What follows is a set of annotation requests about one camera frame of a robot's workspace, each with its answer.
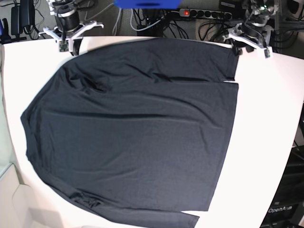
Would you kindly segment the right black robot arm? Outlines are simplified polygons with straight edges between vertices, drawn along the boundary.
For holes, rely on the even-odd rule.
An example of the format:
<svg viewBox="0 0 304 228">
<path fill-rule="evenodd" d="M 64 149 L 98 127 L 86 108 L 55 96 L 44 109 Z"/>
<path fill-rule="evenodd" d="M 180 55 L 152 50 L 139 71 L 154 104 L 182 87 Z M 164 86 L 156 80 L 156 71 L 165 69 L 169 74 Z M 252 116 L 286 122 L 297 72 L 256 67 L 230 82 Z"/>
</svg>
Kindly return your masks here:
<svg viewBox="0 0 304 228">
<path fill-rule="evenodd" d="M 79 55 L 80 45 L 84 33 L 97 27 L 103 28 L 101 22 L 95 20 L 82 23 L 79 12 L 89 11 L 98 5 L 98 1 L 89 0 L 86 7 L 82 7 L 85 0 L 48 0 L 50 14 L 54 16 L 56 26 L 51 29 L 43 28 L 40 37 L 48 35 L 55 40 L 59 52 L 69 52 L 73 56 Z"/>
</svg>

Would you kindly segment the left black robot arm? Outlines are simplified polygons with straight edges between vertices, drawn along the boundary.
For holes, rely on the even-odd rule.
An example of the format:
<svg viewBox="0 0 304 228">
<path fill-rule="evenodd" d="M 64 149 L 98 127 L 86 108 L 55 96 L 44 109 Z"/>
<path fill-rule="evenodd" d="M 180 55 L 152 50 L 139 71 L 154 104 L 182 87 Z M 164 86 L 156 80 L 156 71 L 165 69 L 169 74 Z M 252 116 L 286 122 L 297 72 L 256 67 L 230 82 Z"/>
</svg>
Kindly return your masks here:
<svg viewBox="0 0 304 228">
<path fill-rule="evenodd" d="M 232 52 L 235 56 L 242 55 L 242 49 L 258 54 L 265 58 L 273 56 L 273 48 L 270 46 L 271 33 L 274 30 L 268 25 L 269 19 L 278 10 L 278 4 L 274 0 L 245 0 L 245 18 L 242 22 L 228 28 L 223 35 L 223 40 L 231 41 Z"/>
</svg>

